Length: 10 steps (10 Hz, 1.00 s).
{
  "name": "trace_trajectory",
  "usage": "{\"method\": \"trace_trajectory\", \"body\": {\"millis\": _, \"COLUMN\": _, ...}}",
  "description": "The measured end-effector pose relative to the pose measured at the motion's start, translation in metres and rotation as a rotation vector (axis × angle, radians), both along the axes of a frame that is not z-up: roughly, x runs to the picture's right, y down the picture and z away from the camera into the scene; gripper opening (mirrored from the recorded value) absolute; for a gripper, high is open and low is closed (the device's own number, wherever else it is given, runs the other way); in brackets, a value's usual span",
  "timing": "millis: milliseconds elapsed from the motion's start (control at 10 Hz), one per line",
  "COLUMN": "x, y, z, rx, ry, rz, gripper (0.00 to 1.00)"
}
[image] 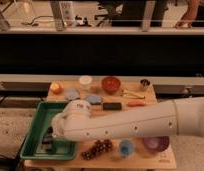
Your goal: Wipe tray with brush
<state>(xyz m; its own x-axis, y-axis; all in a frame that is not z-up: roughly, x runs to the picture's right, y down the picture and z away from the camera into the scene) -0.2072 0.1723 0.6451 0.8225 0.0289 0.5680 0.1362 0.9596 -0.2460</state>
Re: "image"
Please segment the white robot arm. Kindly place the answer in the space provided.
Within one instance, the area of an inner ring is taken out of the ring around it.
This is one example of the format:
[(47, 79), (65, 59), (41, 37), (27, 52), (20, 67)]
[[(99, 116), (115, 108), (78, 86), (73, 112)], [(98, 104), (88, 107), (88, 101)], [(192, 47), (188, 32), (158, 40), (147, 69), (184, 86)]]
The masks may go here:
[(190, 135), (204, 138), (204, 97), (163, 101), (92, 117), (85, 100), (69, 102), (54, 115), (51, 136), (69, 141)]

